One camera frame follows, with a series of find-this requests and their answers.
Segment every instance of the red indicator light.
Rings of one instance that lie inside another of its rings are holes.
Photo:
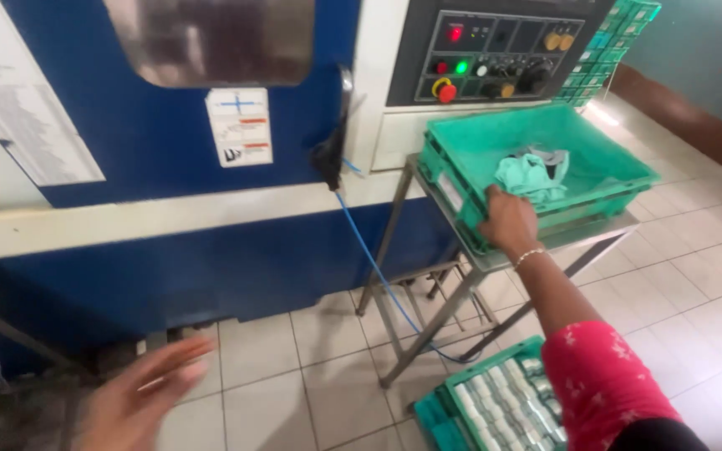
[[[450,40],[453,42],[456,42],[461,37],[461,32],[463,31],[461,26],[454,26],[450,30]]]

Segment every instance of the emergency stop button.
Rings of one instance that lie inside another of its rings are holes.
[[[446,77],[436,80],[436,83],[433,84],[433,88],[431,88],[433,96],[437,97],[443,104],[447,104],[451,100],[455,99],[457,91],[458,90],[455,86],[453,86],[450,79]]]

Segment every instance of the warning label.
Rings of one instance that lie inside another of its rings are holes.
[[[212,89],[206,106],[222,168],[272,163],[266,89]]]

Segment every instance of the tiled floor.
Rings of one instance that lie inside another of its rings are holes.
[[[722,168],[615,96],[584,114],[663,179],[630,206],[643,222],[637,233],[575,282],[626,336],[687,423],[721,450]],[[555,257],[566,266],[581,252]],[[448,279],[448,292],[458,281],[456,274]],[[441,296],[426,300],[426,280],[413,288],[419,311],[430,317]],[[511,271],[491,275],[480,291],[499,319],[527,296]],[[358,319],[357,301],[358,292],[336,293],[303,311],[207,330],[219,337],[221,349],[211,356],[203,384],[166,419],[160,448],[425,449],[406,407],[461,366],[435,353],[421,355],[382,390],[378,376],[394,363],[394,350],[374,302]],[[478,322],[469,302],[456,316],[466,327]],[[396,329],[404,338],[412,335],[399,315]],[[456,323],[443,332],[454,331]],[[486,354],[536,333],[531,314]],[[456,343],[447,352],[461,353],[470,344]]]

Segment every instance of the yellow ring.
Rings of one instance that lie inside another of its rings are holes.
[[[433,84],[433,87],[431,88],[431,94],[433,94],[434,97],[439,97],[438,94],[436,94],[436,90],[439,89],[439,86],[442,86],[442,84],[452,84],[450,83],[450,79],[448,77],[442,77]]]

